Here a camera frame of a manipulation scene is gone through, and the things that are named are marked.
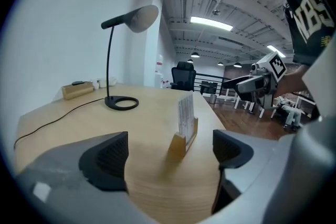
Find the black mesh office chair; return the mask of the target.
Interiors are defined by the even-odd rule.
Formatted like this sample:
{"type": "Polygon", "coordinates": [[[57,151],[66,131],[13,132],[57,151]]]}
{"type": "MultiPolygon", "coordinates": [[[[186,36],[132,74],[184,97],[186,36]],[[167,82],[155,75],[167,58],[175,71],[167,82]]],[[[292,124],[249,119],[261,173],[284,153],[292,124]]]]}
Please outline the black mesh office chair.
{"type": "Polygon", "coordinates": [[[179,61],[176,67],[171,69],[173,82],[171,89],[194,91],[196,70],[192,63],[179,61]]]}

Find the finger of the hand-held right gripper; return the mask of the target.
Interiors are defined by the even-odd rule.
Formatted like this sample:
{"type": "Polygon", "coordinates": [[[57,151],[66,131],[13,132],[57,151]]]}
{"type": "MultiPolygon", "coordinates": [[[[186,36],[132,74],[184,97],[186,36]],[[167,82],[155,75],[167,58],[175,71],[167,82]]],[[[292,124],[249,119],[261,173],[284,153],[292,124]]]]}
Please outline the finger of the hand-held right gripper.
{"type": "Polygon", "coordinates": [[[238,83],[248,80],[250,78],[252,78],[252,76],[248,75],[248,76],[242,76],[242,77],[235,78],[235,79],[230,79],[230,80],[223,82],[222,86],[225,89],[234,89],[238,83]]]}
{"type": "Polygon", "coordinates": [[[260,91],[246,92],[246,93],[237,92],[237,94],[240,97],[240,99],[243,101],[258,103],[260,91]]]}

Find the person's right forearm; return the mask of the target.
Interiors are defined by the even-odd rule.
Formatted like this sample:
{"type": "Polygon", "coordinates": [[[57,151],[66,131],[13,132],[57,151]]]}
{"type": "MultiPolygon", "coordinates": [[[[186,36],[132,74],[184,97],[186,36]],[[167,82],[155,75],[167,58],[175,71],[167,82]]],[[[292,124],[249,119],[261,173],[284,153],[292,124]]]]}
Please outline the person's right forearm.
{"type": "Polygon", "coordinates": [[[309,68],[309,66],[301,65],[295,72],[284,75],[278,83],[278,89],[274,97],[276,98],[287,93],[306,91],[308,88],[302,77],[309,68]]]}

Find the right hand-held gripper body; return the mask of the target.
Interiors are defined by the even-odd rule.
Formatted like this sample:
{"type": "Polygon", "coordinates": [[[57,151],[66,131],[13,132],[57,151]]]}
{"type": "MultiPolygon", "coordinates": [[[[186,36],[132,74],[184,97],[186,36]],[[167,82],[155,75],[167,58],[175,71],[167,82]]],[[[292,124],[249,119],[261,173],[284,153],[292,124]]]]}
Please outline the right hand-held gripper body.
{"type": "Polygon", "coordinates": [[[276,52],[271,52],[252,64],[250,76],[252,78],[236,85],[236,92],[260,91],[258,104],[265,110],[273,107],[274,94],[278,89],[278,83],[285,75],[287,68],[281,57],[276,52]]]}

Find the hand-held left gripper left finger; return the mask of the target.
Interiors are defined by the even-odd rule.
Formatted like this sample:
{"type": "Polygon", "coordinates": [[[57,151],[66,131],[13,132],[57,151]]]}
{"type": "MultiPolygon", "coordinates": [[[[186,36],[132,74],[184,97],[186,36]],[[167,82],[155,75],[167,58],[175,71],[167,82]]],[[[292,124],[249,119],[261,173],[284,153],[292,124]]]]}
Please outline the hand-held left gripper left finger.
{"type": "Polygon", "coordinates": [[[128,133],[54,147],[17,176],[24,197],[50,224],[156,224],[125,182],[128,133]]]}

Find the small clear packet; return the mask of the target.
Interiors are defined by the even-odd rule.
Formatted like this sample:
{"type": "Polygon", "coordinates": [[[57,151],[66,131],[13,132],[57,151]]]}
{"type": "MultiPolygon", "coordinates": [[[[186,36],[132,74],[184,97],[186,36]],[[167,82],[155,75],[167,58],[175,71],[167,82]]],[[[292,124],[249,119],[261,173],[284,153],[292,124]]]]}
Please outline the small clear packet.
{"type": "Polygon", "coordinates": [[[173,135],[168,153],[178,160],[182,160],[198,132],[198,118],[194,114],[193,91],[178,101],[178,131],[173,135]]]}

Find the person's black jersey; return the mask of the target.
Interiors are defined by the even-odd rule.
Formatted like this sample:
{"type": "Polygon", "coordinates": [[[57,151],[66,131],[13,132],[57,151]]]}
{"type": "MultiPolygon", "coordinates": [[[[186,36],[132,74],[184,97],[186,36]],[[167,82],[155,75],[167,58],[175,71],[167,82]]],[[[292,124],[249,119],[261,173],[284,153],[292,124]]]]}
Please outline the person's black jersey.
{"type": "Polygon", "coordinates": [[[293,61],[311,66],[336,31],[336,0],[286,0],[293,61]]]}

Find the black metal railing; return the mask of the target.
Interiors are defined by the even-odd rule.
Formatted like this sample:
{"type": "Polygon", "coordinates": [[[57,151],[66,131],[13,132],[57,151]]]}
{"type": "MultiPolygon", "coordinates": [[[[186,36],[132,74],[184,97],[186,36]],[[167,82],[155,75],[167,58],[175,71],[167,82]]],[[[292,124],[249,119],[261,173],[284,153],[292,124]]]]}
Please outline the black metal railing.
{"type": "Polygon", "coordinates": [[[194,91],[201,92],[202,94],[237,97],[234,90],[224,88],[223,83],[228,80],[225,77],[197,73],[194,81],[194,91]]]}

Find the square wooden table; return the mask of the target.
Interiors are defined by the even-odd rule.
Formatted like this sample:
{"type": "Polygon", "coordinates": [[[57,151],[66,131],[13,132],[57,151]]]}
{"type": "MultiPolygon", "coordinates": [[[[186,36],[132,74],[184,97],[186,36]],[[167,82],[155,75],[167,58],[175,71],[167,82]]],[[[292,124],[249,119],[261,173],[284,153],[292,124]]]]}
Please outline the square wooden table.
{"type": "Polygon", "coordinates": [[[15,145],[16,176],[54,147],[127,132],[124,178],[132,203],[156,223],[212,224],[219,183],[213,132],[225,128],[206,100],[193,92],[198,132],[185,157],[178,160],[168,149],[179,130],[178,101],[189,92],[118,84],[111,93],[137,98],[139,105],[127,111],[110,109],[104,103],[106,92],[100,89],[23,115],[15,145]]]}

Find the white water dispenser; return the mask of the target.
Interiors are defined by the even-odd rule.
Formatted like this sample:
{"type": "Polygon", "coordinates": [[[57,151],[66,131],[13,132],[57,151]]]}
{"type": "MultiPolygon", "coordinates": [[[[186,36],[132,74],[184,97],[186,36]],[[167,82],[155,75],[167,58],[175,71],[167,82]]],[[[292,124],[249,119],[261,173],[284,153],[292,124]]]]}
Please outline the white water dispenser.
{"type": "Polygon", "coordinates": [[[164,83],[162,67],[163,67],[163,56],[158,55],[156,59],[156,66],[155,66],[154,86],[159,89],[163,88],[163,83],[164,83]]]}

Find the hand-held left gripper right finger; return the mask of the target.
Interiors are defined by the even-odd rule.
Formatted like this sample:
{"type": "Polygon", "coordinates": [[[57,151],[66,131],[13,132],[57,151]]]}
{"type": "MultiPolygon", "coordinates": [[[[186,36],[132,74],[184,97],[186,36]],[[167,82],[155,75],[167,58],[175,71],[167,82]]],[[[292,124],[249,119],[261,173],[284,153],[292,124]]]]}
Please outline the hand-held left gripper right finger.
{"type": "Polygon", "coordinates": [[[336,117],[277,141],[214,130],[212,224],[336,224],[336,117]]]}

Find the long ceiling light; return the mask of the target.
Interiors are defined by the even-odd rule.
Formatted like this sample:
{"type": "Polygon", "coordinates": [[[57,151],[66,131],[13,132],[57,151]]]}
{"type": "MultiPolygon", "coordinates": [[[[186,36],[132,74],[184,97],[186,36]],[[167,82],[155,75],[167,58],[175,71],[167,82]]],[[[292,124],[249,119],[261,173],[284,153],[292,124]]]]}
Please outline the long ceiling light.
{"type": "Polygon", "coordinates": [[[215,21],[215,20],[201,18],[201,17],[195,17],[195,16],[191,17],[190,22],[194,23],[194,24],[202,24],[202,25],[206,25],[206,26],[216,27],[216,28],[223,29],[223,30],[226,30],[226,31],[231,31],[233,29],[233,26],[231,26],[231,25],[221,23],[221,22],[218,22],[218,21],[215,21]]]}
{"type": "Polygon", "coordinates": [[[286,57],[280,50],[278,50],[277,48],[275,48],[272,45],[268,45],[267,48],[270,49],[270,50],[272,50],[272,51],[274,51],[274,52],[276,52],[282,58],[286,57]]]}

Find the yellow wooden box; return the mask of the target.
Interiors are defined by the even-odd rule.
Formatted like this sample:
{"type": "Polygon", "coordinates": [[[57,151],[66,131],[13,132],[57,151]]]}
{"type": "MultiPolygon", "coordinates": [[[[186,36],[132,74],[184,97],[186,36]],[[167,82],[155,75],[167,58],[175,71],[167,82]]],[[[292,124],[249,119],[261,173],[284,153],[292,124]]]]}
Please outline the yellow wooden box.
{"type": "Polygon", "coordinates": [[[71,100],[76,97],[91,93],[94,91],[92,82],[84,82],[78,85],[67,85],[61,87],[62,95],[65,100],[71,100]]]}

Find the black desk lamp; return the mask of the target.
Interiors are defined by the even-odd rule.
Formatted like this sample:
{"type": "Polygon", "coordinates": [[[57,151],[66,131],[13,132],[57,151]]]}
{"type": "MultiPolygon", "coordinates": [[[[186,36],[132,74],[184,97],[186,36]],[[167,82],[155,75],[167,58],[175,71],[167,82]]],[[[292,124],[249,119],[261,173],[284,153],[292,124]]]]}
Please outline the black desk lamp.
{"type": "Polygon", "coordinates": [[[106,62],[106,92],[107,95],[104,98],[105,105],[113,110],[117,111],[127,111],[135,109],[139,105],[137,98],[110,95],[109,91],[109,62],[110,62],[110,52],[111,52],[111,42],[113,37],[113,32],[115,26],[126,24],[127,27],[134,33],[141,33],[150,28],[156,21],[159,14],[159,9],[155,5],[147,5],[141,8],[135,9],[129,13],[108,19],[101,23],[102,29],[111,28],[109,42],[108,42],[108,52],[107,52],[107,62],[106,62]]]}

